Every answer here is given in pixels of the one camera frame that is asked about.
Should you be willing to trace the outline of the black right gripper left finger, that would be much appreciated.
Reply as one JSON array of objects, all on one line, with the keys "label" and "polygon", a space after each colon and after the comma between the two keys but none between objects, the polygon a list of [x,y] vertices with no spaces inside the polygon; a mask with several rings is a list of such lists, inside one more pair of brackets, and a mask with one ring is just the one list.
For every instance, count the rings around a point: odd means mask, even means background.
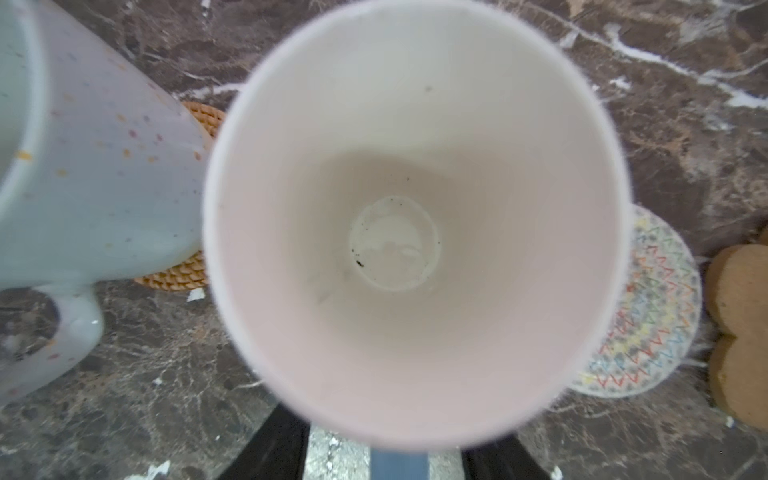
[{"label": "black right gripper left finger", "polygon": [[278,404],[219,480],[302,480],[311,426]]}]

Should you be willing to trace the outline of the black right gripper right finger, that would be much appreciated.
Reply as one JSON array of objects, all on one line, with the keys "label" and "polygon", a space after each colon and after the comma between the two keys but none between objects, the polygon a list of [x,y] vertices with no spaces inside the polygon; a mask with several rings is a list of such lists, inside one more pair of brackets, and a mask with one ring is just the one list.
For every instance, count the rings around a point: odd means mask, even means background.
[{"label": "black right gripper right finger", "polygon": [[515,434],[461,451],[466,480],[550,480]]}]

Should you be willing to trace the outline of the white multicolour stitched coaster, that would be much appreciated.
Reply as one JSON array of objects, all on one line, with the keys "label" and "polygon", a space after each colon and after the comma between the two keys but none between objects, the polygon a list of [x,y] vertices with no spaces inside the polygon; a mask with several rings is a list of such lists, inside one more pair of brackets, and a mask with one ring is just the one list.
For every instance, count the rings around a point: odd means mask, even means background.
[{"label": "white multicolour stitched coaster", "polygon": [[702,310],[697,262],[661,217],[636,205],[627,282],[613,323],[570,389],[624,398],[655,388],[682,363]]}]

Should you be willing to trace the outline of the light blue mug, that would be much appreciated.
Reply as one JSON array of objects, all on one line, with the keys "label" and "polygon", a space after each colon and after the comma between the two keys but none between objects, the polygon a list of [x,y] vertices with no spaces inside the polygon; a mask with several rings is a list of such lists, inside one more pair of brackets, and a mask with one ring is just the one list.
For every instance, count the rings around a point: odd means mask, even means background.
[{"label": "light blue mug", "polygon": [[633,220],[579,69],[478,1],[359,1],[256,67],[204,187],[213,299],[292,412],[374,479],[500,438],[587,364]]}]

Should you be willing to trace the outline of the flower shaped cork coaster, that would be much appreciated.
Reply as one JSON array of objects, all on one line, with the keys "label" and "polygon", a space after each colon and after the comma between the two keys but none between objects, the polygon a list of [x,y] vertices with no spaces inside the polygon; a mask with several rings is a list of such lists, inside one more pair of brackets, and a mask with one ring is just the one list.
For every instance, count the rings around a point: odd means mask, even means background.
[{"label": "flower shaped cork coaster", "polygon": [[705,306],[721,337],[709,358],[715,404],[737,420],[767,430],[767,232],[727,247],[710,263]]}]

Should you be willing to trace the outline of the white speckled mug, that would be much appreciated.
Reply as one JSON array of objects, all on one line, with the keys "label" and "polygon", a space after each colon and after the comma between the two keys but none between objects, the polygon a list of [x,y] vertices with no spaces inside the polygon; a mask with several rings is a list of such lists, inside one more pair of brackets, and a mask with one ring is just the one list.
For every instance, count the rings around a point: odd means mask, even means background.
[{"label": "white speckled mug", "polygon": [[58,311],[53,338],[1,371],[16,401],[99,343],[99,281],[201,247],[212,139],[192,113],[51,1],[1,5],[1,286]]}]

